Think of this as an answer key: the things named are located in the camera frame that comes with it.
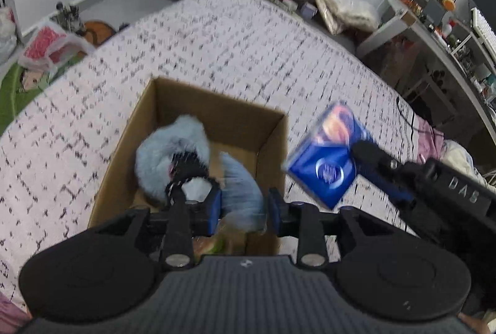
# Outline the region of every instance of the human hand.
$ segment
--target human hand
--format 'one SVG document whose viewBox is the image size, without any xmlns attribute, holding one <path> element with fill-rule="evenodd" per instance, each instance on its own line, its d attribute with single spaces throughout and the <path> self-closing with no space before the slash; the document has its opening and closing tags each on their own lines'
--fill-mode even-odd
<svg viewBox="0 0 496 334">
<path fill-rule="evenodd" d="M 475 319 L 463 313 L 459 313 L 458 318 L 477 334 L 491 334 L 488 325 L 482 320 Z"/>
</svg>

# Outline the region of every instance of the cardboard box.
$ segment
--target cardboard box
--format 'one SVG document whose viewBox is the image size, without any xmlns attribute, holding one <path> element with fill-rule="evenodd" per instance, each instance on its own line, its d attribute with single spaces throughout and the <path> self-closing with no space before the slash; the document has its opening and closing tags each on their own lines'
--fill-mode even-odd
<svg viewBox="0 0 496 334">
<path fill-rule="evenodd" d="M 270 187 L 284 192 L 281 164 L 287 153 L 287 116 L 279 111 L 249 104 L 185 83 L 156 78 L 138 101 L 96 195 L 88 227 L 114 218 L 132 205 L 145 204 L 135 176 L 136 150 L 157 128 L 182 114 L 196 116 L 210 141 L 210 176 L 223 178 L 219 152 L 241 162 L 265 196 Z M 252 235 L 251 254 L 275 252 L 275 238 Z"/>
</svg>

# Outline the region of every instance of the bed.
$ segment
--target bed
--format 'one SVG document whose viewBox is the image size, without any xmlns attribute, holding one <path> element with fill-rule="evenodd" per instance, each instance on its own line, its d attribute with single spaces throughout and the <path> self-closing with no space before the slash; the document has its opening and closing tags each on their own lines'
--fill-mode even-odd
<svg viewBox="0 0 496 334">
<path fill-rule="evenodd" d="M 289 150 L 329 102 L 345 100 L 381 147 L 402 162 L 418 155 L 411 108 L 402 100 L 397 106 L 393 89 L 321 32 L 265 0 L 179 1 L 69 69 L 0 138 L 0 291 L 21 309 L 21 266 L 86 228 L 112 153 L 152 76 L 283 110 Z M 285 199 L 311 202 L 289 178 Z M 406 228 L 385 194 L 363 178 L 342 204 Z M 328 248 L 336 259 L 332 238 Z M 295 251 L 296 239 L 282 240 L 281 253 Z"/>
</svg>

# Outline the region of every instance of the white keyboard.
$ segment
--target white keyboard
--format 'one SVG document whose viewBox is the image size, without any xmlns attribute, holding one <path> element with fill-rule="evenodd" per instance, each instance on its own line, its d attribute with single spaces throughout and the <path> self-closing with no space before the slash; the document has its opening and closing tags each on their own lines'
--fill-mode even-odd
<svg viewBox="0 0 496 334">
<path fill-rule="evenodd" d="M 472 8 L 472 28 L 482 39 L 485 48 L 496 62 L 496 35 L 477 8 Z"/>
</svg>

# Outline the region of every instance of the tissue packet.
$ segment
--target tissue packet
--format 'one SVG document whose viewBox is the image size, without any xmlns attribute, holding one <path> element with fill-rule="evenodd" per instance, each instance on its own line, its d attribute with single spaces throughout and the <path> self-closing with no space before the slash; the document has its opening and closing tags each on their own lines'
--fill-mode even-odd
<svg viewBox="0 0 496 334">
<path fill-rule="evenodd" d="M 357 175 L 350 146 L 373 141 L 344 102 L 330 104 L 296 149 L 284 169 L 315 200 L 334 208 Z"/>
</svg>

